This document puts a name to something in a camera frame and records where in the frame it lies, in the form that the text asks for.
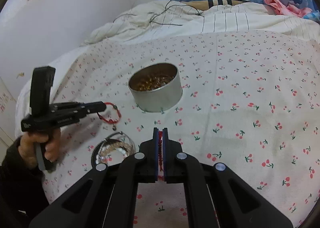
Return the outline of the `person's left forearm dark sleeve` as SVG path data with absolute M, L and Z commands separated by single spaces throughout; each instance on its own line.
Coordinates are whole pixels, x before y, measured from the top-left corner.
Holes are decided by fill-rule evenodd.
M 1 165 L 1 227 L 28 227 L 49 206 L 43 172 L 26 165 L 18 151 L 20 140 L 7 149 Z

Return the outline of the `person's left hand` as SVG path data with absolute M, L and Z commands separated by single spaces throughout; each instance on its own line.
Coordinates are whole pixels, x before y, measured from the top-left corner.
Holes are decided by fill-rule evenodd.
M 37 166 L 35 144 L 44 143 L 44 157 L 50 162 L 55 162 L 59 157 L 61 130 L 55 129 L 49 136 L 42 132 L 26 132 L 20 139 L 18 152 L 29 168 Z

